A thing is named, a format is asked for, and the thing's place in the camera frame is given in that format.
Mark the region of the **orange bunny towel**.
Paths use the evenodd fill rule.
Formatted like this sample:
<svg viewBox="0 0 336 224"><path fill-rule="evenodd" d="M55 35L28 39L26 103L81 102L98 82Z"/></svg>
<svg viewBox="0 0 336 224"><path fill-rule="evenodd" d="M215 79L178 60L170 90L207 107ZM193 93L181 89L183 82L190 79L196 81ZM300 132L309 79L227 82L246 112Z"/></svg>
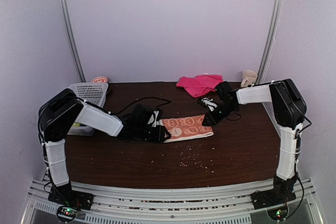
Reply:
<svg viewBox="0 0 336 224"><path fill-rule="evenodd" d="M161 119L160 125L164 126L171 137L164 143L194 140L214 135L211 126L203 126L204 115L185 118Z"/></svg>

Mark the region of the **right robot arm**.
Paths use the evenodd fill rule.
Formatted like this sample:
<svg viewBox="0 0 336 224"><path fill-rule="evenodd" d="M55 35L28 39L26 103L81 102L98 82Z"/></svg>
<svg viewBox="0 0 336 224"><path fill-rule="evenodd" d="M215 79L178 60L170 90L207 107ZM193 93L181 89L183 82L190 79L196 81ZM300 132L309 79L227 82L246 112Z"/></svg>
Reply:
<svg viewBox="0 0 336 224"><path fill-rule="evenodd" d="M279 204L288 198L298 180L297 162L301 151L301 133L307 120L307 105L292 79L272 81L232 89L227 81L219 83L215 91L220 99L198 99L198 104L208 108L203 126L214 126L237 112L240 105L252 103L272 104L274 117L280 129L279 163L274 176L273 189L269 192L272 203Z"/></svg>

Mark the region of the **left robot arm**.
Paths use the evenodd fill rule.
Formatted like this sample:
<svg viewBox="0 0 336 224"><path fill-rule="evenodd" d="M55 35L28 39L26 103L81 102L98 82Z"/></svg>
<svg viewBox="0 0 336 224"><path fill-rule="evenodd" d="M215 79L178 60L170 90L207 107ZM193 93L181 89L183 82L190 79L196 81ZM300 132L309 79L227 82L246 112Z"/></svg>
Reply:
<svg viewBox="0 0 336 224"><path fill-rule="evenodd" d="M43 146L54 194L64 205L76 197L67 172L65 141L67 136L92 136L95 131L122 140L164 143L171 138L161 122L160 106L150 108L136 101L132 112L110 112L78 97L66 88L46 102L38 112L38 135Z"/></svg>

